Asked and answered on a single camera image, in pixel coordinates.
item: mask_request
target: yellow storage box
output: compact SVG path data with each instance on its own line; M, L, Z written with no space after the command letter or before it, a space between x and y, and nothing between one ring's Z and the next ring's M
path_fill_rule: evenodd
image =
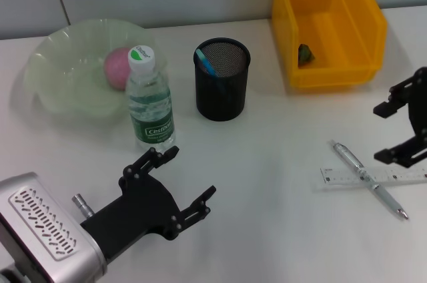
M387 22L375 0L274 0L273 30L293 87L356 85L381 68ZM298 47L315 60L298 67Z

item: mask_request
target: white table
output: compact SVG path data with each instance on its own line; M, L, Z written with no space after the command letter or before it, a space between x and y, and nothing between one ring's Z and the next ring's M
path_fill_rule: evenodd
M406 109L384 120L372 108L427 64L427 7L384 12L383 70L332 94L285 91L268 20L153 29L170 62L181 151L152 175L181 208L212 184L218 191L204 221L172 242L144 237L100 282L427 282L427 185L390 188L410 216L404 222L366 190L317 192L311 183L321 167L344 167L329 139L381 166L374 152L413 135ZM244 112L223 123L197 112L192 61L199 43L219 36L252 55ZM61 121L27 100L21 68L42 40L0 41L0 177L37 172L82 221L71 196L81 193L98 211L120 195L120 173L141 151L127 117L101 126ZM4 250L1 260L11 261Z

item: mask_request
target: translucent green bowl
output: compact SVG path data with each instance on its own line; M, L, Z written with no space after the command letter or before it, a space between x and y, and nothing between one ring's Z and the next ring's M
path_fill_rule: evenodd
M116 115L126 109L125 94L108 84L104 59L118 47L136 45L153 48L159 70L165 71L165 57L146 29L117 19L82 21L53 33L35 49L24 84L52 113Z

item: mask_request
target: white bottle cap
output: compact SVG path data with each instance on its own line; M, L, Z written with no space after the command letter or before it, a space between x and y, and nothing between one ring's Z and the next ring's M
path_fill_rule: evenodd
M148 46L135 46L127 54L131 70L137 74L149 75L154 72L154 50Z

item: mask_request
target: mesh pen holder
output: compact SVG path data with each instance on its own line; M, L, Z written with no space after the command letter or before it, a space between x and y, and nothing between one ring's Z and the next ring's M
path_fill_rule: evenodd
M194 53L197 109L212 121L228 121L237 117L245 107L251 61L248 49L230 38L209 39L198 49L206 56L216 74L208 73Z

